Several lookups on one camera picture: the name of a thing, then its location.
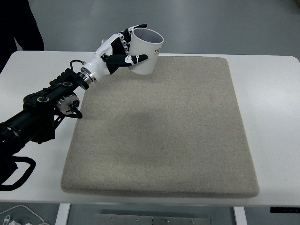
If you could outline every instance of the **electrical plug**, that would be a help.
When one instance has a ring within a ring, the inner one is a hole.
[[[20,223],[17,223],[16,221],[11,221],[8,225],[21,225]]]

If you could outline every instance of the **white table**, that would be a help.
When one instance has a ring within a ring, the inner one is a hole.
[[[0,121],[22,110],[23,97],[48,87],[73,59],[89,61],[92,52],[26,52],[12,55],[0,74]],[[260,193],[249,199],[134,198],[68,194],[60,179],[76,119],[65,119],[55,140],[29,142],[17,155],[37,166],[17,190],[0,192],[4,202],[155,203],[218,206],[300,206],[300,63],[290,56],[217,56],[228,60],[250,146]],[[75,63],[75,71],[81,67]],[[83,98],[84,90],[76,94]]]

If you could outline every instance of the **robot finger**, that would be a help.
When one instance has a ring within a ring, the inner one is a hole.
[[[146,27],[147,27],[146,24],[141,24],[141,25],[137,25],[137,26],[128,27],[127,29],[120,32],[120,34],[123,35],[124,38],[126,38],[126,37],[128,37],[132,34],[132,31],[133,31],[134,28],[146,28]]]
[[[148,59],[147,55],[110,55],[104,59],[107,67],[129,67]]]

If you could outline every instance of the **felt mat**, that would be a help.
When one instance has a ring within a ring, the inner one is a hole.
[[[66,192],[252,197],[259,192],[227,60],[160,56],[85,92],[61,180]]]

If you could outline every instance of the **black cable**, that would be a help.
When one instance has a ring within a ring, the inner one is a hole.
[[[70,61],[70,67],[71,67],[72,71],[73,71],[73,62],[80,62],[81,64],[83,64],[83,61],[81,61],[81,60],[72,60],[72,61]]]

